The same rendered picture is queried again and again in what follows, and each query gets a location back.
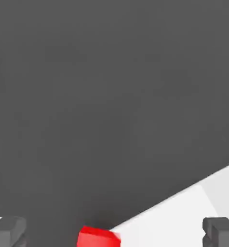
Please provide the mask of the small red cube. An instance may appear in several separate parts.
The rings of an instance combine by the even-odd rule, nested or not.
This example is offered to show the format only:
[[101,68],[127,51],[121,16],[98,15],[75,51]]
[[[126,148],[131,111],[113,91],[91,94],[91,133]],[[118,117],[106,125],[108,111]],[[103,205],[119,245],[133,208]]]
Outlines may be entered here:
[[115,232],[83,226],[76,247],[121,247],[121,239]]

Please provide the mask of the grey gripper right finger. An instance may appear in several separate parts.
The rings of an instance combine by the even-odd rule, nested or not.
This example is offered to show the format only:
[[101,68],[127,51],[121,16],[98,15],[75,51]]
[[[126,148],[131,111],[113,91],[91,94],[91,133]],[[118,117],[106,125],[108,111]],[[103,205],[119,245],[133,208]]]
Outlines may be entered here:
[[229,247],[229,219],[226,217],[204,218],[202,247]]

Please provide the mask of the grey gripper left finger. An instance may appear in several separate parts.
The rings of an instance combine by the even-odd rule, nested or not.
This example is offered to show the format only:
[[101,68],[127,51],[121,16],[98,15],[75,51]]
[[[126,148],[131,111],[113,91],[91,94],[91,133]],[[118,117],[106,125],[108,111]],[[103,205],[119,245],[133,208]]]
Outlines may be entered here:
[[0,219],[0,247],[27,247],[26,229],[25,218],[2,217]]

